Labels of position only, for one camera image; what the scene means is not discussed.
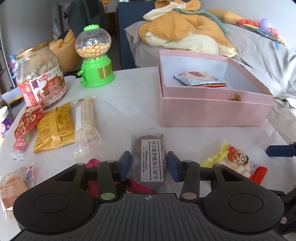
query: gumball machine toy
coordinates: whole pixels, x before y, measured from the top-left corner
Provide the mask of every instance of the gumball machine toy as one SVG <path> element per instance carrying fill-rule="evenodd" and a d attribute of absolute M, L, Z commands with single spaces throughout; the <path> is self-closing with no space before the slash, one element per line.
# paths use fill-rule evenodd
<path fill-rule="evenodd" d="M 83 58 L 80 82 L 85 87 L 99 87 L 111 83 L 114 79 L 111 60 L 107 52 L 111 47 L 111 36 L 99 25 L 89 25 L 83 29 L 75 41 L 75 49 Z"/>

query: white label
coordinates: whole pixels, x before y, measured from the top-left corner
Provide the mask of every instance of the white label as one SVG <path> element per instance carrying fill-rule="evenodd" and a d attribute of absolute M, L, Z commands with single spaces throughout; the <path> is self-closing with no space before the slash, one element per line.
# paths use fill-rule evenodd
<path fill-rule="evenodd" d="M 142 140 L 141 182 L 163 182 L 160 139 Z"/>
<path fill-rule="evenodd" d="M 76 109 L 76 131 L 81 129 L 81 105 Z"/>

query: red jar label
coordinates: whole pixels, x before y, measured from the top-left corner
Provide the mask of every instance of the red jar label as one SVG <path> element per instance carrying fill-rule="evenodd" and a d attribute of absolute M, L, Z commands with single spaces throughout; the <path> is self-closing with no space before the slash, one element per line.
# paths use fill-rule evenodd
<path fill-rule="evenodd" d="M 28 107 L 44 103 L 52 104 L 66 92 L 66 83 L 60 66 L 26 83 L 18 84 L 20 92 Z"/>

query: open gift box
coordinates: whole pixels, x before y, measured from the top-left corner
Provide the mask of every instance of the open gift box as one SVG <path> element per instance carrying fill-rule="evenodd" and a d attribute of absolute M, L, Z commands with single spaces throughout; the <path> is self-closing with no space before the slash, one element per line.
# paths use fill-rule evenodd
<path fill-rule="evenodd" d="M 159 50 L 160 124 L 162 126 L 261 126 L 273 95 L 250 72 L 228 57 Z M 186 86 L 173 76 L 208 72 L 227 87 Z"/>

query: clear snack bag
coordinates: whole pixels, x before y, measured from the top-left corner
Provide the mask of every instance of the clear snack bag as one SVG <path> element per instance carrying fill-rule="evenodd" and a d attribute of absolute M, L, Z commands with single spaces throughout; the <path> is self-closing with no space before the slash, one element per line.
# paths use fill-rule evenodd
<path fill-rule="evenodd" d="M 212 167 L 215 163 L 223 164 L 257 184 L 261 184 L 267 172 L 266 167 L 259 166 L 254 161 L 250 161 L 245 153 L 226 142 L 222 143 L 219 153 L 208 158 L 200 166 Z"/>
<path fill-rule="evenodd" d="M 132 166 L 129 179 L 157 193 L 165 192 L 167 175 L 164 135 L 132 138 Z"/>
<path fill-rule="evenodd" d="M 75 158 L 79 158 L 103 145 L 94 121 L 94 98 L 75 102 Z"/>
<path fill-rule="evenodd" d="M 33 166 L 21 167 L 15 172 L 0 177 L 0 201 L 6 219 L 17 197 L 35 186 L 32 169 Z"/>

